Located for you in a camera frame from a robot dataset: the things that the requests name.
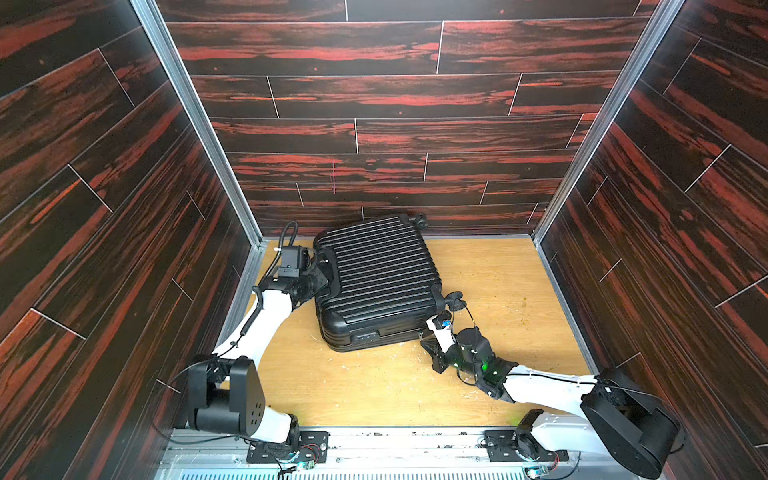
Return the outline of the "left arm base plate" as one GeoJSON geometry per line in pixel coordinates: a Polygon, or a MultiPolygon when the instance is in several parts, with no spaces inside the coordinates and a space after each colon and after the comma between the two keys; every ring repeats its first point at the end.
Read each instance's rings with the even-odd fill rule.
{"type": "Polygon", "coordinates": [[[330,432],[300,430],[294,440],[272,443],[251,440],[246,462],[248,464],[323,464],[327,461],[330,432]]]}

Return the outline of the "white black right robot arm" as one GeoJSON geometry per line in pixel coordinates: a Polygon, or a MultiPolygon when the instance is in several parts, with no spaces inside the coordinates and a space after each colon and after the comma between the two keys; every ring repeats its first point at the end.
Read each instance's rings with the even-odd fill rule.
{"type": "Polygon", "coordinates": [[[686,435],[664,401],[616,368],[598,375],[566,375],[531,369],[497,356],[478,329],[455,333],[447,320],[431,319],[419,337],[432,367],[448,368],[486,396],[529,410],[506,437],[485,440],[491,457],[512,452],[546,471],[568,452],[609,456],[639,477],[660,477],[686,435]]]}

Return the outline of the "aluminium corner post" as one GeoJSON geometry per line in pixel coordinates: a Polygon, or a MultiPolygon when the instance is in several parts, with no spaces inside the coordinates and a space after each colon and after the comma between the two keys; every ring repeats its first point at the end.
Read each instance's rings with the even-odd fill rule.
{"type": "Polygon", "coordinates": [[[155,1],[130,0],[252,247],[263,235],[155,1]]]}
{"type": "Polygon", "coordinates": [[[651,15],[638,42],[617,77],[614,87],[608,94],[592,126],[578,148],[574,160],[556,190],[547,211],[534,229],[532,241],[538,250],[542,249],[542,244],[548,230],[589,165],[591,158],[597,151],[684,3],[684,0],[660,1],[651,15]]]}

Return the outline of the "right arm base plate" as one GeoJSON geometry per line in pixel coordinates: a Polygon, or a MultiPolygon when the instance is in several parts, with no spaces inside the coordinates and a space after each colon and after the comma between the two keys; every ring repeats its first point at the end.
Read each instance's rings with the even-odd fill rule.
{"type": "Polygon", "coordinates": [[[556,460],[553,451],[546,450],[527,431],[486,430],[480,446],[486,450],[491,462],[544,462],[556,460]]]}

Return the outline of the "aluminium left corner post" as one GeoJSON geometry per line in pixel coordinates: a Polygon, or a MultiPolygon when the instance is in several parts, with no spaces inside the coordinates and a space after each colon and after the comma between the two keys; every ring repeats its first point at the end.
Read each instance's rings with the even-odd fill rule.
{"type": "Polygon", "coordinates": [[[155,1],[130,0],[252,247],[263,235],[155,1]]]}

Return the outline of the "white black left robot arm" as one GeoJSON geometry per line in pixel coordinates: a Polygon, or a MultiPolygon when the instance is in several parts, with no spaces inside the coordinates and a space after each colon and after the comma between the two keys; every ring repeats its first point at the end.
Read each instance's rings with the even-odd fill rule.
{"type": "Polygon", "coordinates": [[[334,280],[328,260],[289,260],[254,288],[256,302],[236,331],[186,370],[189,427],[299,449],[298,419],[267,405],[258,366],[281,324],[334,280]]]}

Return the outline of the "black hard-shell suitcase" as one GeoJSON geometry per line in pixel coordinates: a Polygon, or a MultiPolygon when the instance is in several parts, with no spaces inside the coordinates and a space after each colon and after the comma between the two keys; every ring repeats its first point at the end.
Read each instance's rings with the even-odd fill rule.
{"type": "Polygon", "coordinates": [[[446,309],[442,280],[422,230],[405,213],[327,229],[313,248],[327,255],[329,286],[315,297],[320,333],[337,352],[415,340],[446,309]]]}

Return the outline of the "aluminium right corner post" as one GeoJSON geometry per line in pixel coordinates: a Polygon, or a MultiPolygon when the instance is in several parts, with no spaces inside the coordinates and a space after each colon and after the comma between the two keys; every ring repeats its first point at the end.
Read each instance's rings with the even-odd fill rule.
{"type": "Polygon", "coordinates": [[[617,77],[614,87],[608,94],[592,126],[578,148],[574,160],[556,190],[547,211],[534,229],[532,241],[538,250],[542,249],[542,244],[548,230],[589,165],[591,158],[597,151],[684,3],[684,0],[660,1],[651,15],[638,42],[617,77]]]}

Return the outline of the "aluminium left floor rail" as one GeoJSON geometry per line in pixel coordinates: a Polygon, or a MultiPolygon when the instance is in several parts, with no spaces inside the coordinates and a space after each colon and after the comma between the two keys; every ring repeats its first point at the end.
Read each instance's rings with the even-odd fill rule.
{"type": "Polygon", "coordinates": [[[251,437],[263,421],[266,400],[257,372],[261,334],[253,326],[261,310],[248,307],[261,256],[249,253],[237,277],[220,344],[186,371],[186,417],[194,430],[251,437]]]}

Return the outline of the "aluminium front frame rail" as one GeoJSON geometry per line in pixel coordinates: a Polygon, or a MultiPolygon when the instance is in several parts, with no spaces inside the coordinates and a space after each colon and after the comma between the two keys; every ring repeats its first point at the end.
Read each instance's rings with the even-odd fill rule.
{"type": "Polygon", "coordinates": [[[488,427],[309,427],[306,448],[293,460],[233,439],[177,430],[158,479],[545,479],[589,477],[604,466],[596,456],[567,451],[526,461],[495,452],[488,427]]]}

